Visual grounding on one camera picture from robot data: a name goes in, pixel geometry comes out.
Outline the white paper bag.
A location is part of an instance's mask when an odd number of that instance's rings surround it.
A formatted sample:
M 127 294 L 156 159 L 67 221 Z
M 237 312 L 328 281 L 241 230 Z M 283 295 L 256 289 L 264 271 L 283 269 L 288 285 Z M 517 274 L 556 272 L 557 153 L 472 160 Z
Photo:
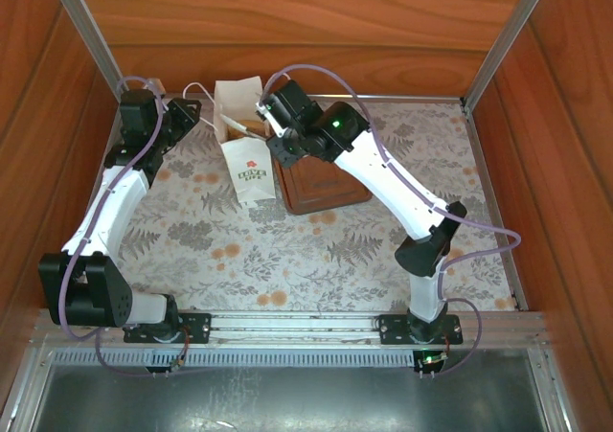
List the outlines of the white paper bag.
M 266 145 L 266 140 L 272 136 L 272 130 L 256 113 L 256 102 L 262 93 L 261 79 L 252 77 L 243 80 L 218 80 L 213 93 L 202 83 L 195 81 L 184 87 L 182 95 L 186 96 L 192 88 L 201 90 L 213 105 L 212 117 L 203 117 L 201 121 L 213 129 L 238 202 L 251 206 L 261 200 L 274 199 L 276 192 L 272 157 Z M 241 138 L 227 141 L 226 125 L 220 118 L 221 114 L 235 120 L 260 120 L 268 125 L 269 137 L 265 140 Z

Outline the aluminium right side bar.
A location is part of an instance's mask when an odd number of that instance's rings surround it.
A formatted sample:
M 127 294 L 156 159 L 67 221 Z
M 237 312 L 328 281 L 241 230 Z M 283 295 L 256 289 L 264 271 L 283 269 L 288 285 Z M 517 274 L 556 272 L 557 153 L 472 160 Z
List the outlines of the aluminium right side bar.
M 477 127 L 472 113 L 463 108 L 466 120 L 466 134 L 479 172 L 483 192 L 488 206 L 491 223 L 503 226 L 496 195 L 488 172 L 485 154 L 480 143 Z M 518 271 L 510 251 L 501 254 L 507 282 L 517 311 L 515 314 L 527 314 L 530 311 Z M 555 355 L 548 342 L 537 342 L 526 349 L 528 366 L 534 381 L 534 388 L 543 421 L 548 432 L 578 432 L 578 424 L 569 403 L 561 373 Z

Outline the aluminium left side bar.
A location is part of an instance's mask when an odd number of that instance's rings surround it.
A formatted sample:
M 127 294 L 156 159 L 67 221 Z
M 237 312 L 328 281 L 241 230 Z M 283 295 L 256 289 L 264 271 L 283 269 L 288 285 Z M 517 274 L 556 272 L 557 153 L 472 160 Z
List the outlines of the aluminium left side bar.
M 37 265 L 79 227 L 100 181 L 117 106 L 35 114 L 24 140 L 0 150 L 0 417 L 46 307 Z

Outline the metal tongs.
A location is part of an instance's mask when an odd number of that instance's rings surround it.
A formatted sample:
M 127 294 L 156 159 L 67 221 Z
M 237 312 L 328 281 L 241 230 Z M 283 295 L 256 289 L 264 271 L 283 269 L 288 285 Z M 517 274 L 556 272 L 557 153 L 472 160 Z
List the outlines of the metal tongs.
M 265 140 L 269 137 L 269 127 L 267 124 L 265 124 L 267 132 L 266 136 L 260 136 L 255 133 L 249 132 L 246 127 L 239 122 L 240 120 L 232 119 L 231 117 L 224 114 L 221 114 L 220 118 L 222 122 L 226 125 L 227 141 L 237 140 L 241 138 L 256 138 Z

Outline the small left connector board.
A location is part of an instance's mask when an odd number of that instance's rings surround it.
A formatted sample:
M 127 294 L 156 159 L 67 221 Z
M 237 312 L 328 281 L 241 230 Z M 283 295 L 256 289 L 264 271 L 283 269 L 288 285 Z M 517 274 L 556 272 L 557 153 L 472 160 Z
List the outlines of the small left connector board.
M 171 372 L 175 372 L 179 370 L 184 365 L 185 359 L 188 353 L 188 349 L 190 346 L 190 342 L 191 342 L 189 328 L 187 326 L 184 326 L 181 330 L 184 336 L 183 347 L 181 351 L 179 352 L 179 354 L 176 356 L 176 358 L 170 364 Z

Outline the brown rectangular tray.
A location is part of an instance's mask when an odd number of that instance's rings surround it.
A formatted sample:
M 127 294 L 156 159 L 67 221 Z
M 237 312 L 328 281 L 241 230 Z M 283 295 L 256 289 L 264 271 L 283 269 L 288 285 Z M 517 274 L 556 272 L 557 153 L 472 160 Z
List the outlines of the brown rectangular tray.
M 336 165 L 305 157 L 290 168 L 274 163 L 286 209 L 305 215 L 369 201 L 373 195 Z

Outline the grey metal sheet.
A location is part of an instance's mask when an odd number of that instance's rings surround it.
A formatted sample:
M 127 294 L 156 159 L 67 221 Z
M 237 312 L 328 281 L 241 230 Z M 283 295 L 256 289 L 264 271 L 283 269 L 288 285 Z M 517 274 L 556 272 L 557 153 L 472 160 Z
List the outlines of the grey metal sheet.
M 402 368 L 51 372 L 34 432 L 546 432 L 526 355 L 485 351 L 432 378 Z

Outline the aluminium back frame bar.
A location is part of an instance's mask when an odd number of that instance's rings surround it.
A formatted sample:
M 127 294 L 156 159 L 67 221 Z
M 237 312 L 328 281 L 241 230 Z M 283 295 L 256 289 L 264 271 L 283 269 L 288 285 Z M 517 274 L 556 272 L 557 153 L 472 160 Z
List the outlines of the aluminium back frame bar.
M 347 101 L 353 102 L 350 94 L 309 94 L 317 102 Z M 402 95 L 358 95 L 362 102 L 392 102 L 392 103 L 444 103 L 462 104 L 463 99 L 452 96 L 402 96 Z

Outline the aluminium left frame post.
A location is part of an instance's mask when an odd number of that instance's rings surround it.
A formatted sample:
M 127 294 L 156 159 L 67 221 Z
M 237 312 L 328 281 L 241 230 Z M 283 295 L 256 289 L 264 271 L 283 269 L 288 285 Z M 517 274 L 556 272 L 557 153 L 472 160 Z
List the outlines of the aluminium left frame post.
M 60 2 L 94 59 L 102 77 L 116 100 L 119 101 L 121 94 L 118 82 L 123 77 L 123 73 L 85 0 L 60 0 Z

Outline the black mounting plate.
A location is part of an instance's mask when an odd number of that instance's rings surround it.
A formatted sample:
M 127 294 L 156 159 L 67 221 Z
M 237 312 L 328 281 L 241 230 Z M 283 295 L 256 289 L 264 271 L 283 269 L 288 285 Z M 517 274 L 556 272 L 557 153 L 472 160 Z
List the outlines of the black mounting plate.
M 128 344 L 204 344 L 209 342 L 212 315 L 199 312 L 179 312 L 162 323 L 139 324 L 124 330 Z
M 382 314 L 375 319 L 382 345 L 461 345 L 464 343 L 460 319 L 440 314 L 426 323 L 411 313 Z

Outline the small connector board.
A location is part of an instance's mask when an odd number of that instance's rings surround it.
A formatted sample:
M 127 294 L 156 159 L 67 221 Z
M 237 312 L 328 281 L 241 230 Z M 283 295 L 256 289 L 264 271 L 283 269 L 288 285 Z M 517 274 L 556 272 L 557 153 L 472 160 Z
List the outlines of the small connector board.
M 420 379 L 433 379 L 444 371 L 448 358 L 449 350 L 413 351 L 413 370 Z
M 176 358 L 170 364 L 171 372 L 175 372 L 179 370 L 184 365 L 185 359 L 188 353 L 188 349 L 190 346 L 190 342 L 191 342 L 189 328 L 187 326 L 184 326 L 181 330 L 184 336 L 183 347 L 181 351 L 179 352 L 179 354 L 176 356 Z

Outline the small right connector board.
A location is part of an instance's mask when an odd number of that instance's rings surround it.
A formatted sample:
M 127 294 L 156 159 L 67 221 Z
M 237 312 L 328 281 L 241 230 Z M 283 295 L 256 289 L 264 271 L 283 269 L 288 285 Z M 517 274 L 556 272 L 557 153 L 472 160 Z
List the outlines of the small right connector board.
M 420 379 L 433 379 L 444 371 L 448 358 L 449 350 L 413 351 L 413 370 Z

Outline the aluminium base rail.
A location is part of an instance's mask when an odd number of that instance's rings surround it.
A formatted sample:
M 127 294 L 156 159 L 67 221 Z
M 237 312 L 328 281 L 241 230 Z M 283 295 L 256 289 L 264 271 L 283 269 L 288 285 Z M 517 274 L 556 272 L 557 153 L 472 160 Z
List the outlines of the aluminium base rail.
M 399 347 L 416 350 L 527 349 L 537 342 L 551 343 L 544 318 L 538 312 L 452 310 L 464 337 L 461 345 L 382 345 L 377 312 L 213 311 L 209 342 L 193 347 L 216 349 L 340 349 Z

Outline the floral tablecloth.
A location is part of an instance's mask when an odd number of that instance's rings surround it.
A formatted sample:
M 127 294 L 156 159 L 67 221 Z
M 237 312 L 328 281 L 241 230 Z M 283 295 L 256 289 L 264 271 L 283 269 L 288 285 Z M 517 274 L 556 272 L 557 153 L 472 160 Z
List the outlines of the floral tablecloth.
M 465 129 L 450 103 L 367 103 L 386 148 L 430 191 L 490 224 Z M 116 262 L 139 291 L 201 310 L 405 312 L 410 286 L 394 252 L 405 239 L 375 197 L 310 215 L 276 198 L 238 204 L 212 129 L 200 123 L 164 159 L 129 222 Z M 499 256 L 447 269 L 445 297 L 481 311 L 512 310 Z

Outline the aluminium right frame post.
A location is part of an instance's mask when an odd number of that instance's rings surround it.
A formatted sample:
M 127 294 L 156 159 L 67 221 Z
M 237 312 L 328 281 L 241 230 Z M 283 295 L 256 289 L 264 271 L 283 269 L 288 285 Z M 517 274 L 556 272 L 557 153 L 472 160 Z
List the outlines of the aluminium right frame post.
M 486 88 L 493 79 L 496 71 L 511 49 L 536 5 L 540 0 L 519 0 L 511 12 L 508 22 L 496 37 L 491 49 L 477 71 L 474 80 L 468 87 L 464 96 L 464 109 L 471 114 L 483 96 Z

